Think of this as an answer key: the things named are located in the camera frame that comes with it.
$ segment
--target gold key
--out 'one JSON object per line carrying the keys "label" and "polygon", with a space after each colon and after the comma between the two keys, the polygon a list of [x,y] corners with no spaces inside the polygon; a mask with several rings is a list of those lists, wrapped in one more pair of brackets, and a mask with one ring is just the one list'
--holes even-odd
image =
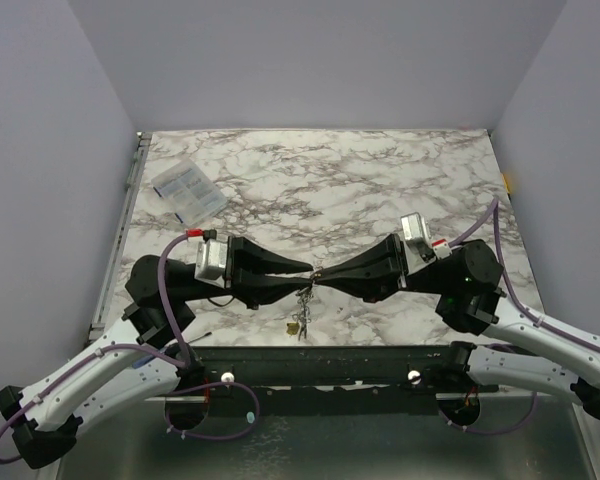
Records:
{"label": "gold key", "polygon": [[300,324],[298,322],[287,323],[287,335],[297,335],[300,330]]}

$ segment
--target red connector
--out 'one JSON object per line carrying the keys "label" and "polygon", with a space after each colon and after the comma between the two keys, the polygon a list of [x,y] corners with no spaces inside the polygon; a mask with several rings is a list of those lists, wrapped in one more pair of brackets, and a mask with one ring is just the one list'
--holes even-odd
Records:
{"label": "red connector", "polygon": [[201,237],[202,235],[204,235],[204,230],[202,230],[201,228],[191,228],[189,230],[187,230],[186,232],[187,237],[191,238],[191,237]]}

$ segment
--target screw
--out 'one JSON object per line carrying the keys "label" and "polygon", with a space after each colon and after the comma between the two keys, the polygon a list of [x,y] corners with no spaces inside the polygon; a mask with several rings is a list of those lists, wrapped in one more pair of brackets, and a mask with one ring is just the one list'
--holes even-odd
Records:
{"label": "screw", "polygon": [[409,380],[411,385],[417,385],[422,381],[422,375],[420,375],[420,372],[417,370],[411,370],[407,374],[407,380]]}

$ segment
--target yellow tag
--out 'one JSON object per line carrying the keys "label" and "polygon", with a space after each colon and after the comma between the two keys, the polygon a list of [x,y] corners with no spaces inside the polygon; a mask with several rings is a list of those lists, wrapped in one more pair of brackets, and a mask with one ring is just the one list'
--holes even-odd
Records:
{"label": "yellow tag", "polygon": [[507,191],[508,195],[511,195],[511,193],[513,192],[513,185],[511,184],[511,175],[503,173],[502,174],[502,181],[504,182],[504,188]]}
{"label": "yellow tag", "polygon": [[297,335],[300,330],[300,324],[298,322],[287,323],[287,335]]}

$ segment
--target bolt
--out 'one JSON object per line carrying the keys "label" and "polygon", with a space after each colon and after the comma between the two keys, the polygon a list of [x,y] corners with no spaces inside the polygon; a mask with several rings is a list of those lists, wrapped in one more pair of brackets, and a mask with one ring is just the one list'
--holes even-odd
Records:
{"label": "bolt", "polygon": [[232,383],[232,382],[236,381],[236,378],[234,377],[233,373],[224,372],[222,374],[222,376],[220,377],[220,381],[222,381],[224,383]]}
{"label": "bolt", "polygon": [[407,380],[409,380],[411,385],[418,385],[422,381],[422,375],[420,375],[420,372],[417,370],[411,370],[407,374]]}

